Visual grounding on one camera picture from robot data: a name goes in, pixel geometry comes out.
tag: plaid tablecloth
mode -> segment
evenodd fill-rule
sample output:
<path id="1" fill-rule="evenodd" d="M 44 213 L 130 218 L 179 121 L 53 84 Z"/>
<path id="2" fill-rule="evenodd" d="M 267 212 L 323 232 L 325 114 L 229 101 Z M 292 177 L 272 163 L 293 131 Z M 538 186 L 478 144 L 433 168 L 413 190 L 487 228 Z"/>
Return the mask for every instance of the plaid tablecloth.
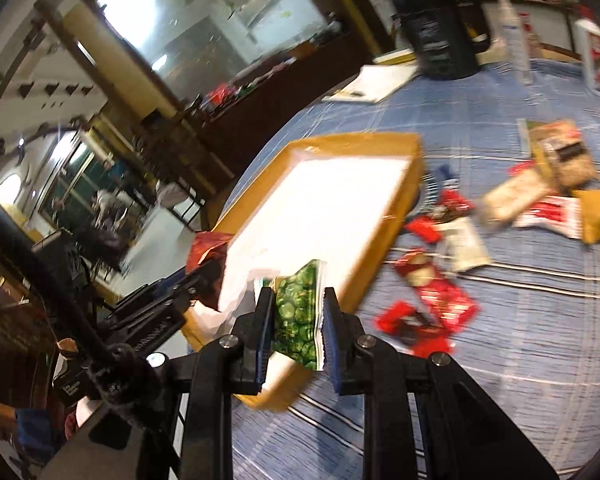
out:
<path id="1" fill-rule="evenodd" d="M 525 159 L 519 119 L 572 118 L 600 173 L 600 98 L 570 65 L 538 61 L 534 79 L 523 87 L 507 64 L 494 64 L 462 80 L 419 77 L 379 105 L 308 107 L 269 141 L 228 203 L 289 141 L 336 132 L 417 132 L 428 167 L 448 162 L 475 199 Z M 494 264 L 458 280 L 482 311 L 454 337 L 454 357 L 566 478 L 600 446 L 600 244 L 540 229 L 483 237 Z M 390 263 L 420 244 L 401 235 L 387 254 L 358 311 L 367 332 L 395 300 L 419 304 Z M 236 406 L 235 477 L 360 478 L 362 426 L 362 397 L 338 398 L 324 376 L 285 413 Z"/>

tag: white paper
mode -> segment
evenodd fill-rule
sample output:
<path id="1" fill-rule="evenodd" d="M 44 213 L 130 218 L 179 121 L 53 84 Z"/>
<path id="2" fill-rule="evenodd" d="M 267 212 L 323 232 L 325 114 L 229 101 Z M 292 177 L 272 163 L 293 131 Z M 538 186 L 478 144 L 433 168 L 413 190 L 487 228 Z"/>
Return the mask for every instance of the white paper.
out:
<path id="1" fill-rule="evenodd" d="M 417 71 L 418 66 L 415 63 L 391 66 L 365 65 L 354 81 L 322 100 L 377 103 L 409 82 Z"/>

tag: yellow package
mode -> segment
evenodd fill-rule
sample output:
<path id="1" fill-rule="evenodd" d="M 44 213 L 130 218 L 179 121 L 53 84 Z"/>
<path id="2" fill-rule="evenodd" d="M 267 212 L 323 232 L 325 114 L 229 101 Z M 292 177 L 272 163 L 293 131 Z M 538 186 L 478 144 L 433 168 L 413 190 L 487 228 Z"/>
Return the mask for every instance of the yellow package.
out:
<path id="1" fill-rule="evenodd" d="M 575 190 L 582 209 L 582 240 L 586 244 L 600 242 L 600 189 Z"/>

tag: plastic bottle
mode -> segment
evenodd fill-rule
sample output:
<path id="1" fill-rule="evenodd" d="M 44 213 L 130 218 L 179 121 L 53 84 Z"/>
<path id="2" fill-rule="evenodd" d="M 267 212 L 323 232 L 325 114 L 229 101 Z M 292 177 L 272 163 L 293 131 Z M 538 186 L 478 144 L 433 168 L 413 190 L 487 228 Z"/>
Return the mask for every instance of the plastic bottle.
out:
<path id="1" fill-rule="evenodd" d="M 523 85 L 530 85 L 534 78 L 531 73 L 529 43 L 522 21 L 513 9 L 510 0 L 498 0 L 498 2 L 509 59 L 516 69 L 518 80 Z"/>
<path id="2" fill-rule="evenodd" d="M 576 21 L 576 36 L 584 62 L 584 80 L 594 94 L 600 96 L 600 27 L 592 20 L 591 11 L 580 7 L 582 17 Z"/>

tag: black pitcher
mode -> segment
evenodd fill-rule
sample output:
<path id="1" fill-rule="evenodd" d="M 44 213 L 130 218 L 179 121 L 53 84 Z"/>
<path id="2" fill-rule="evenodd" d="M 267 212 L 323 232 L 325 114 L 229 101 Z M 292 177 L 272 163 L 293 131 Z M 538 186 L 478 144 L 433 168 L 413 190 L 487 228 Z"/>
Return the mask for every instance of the black pitcher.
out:
<path id="1" fill-rule="evenodd" d="M 433 79 L 460 79 L 480 70 L 476 54 L 491 33 L 480 0 L 390 0 L 420 66 Z"/>

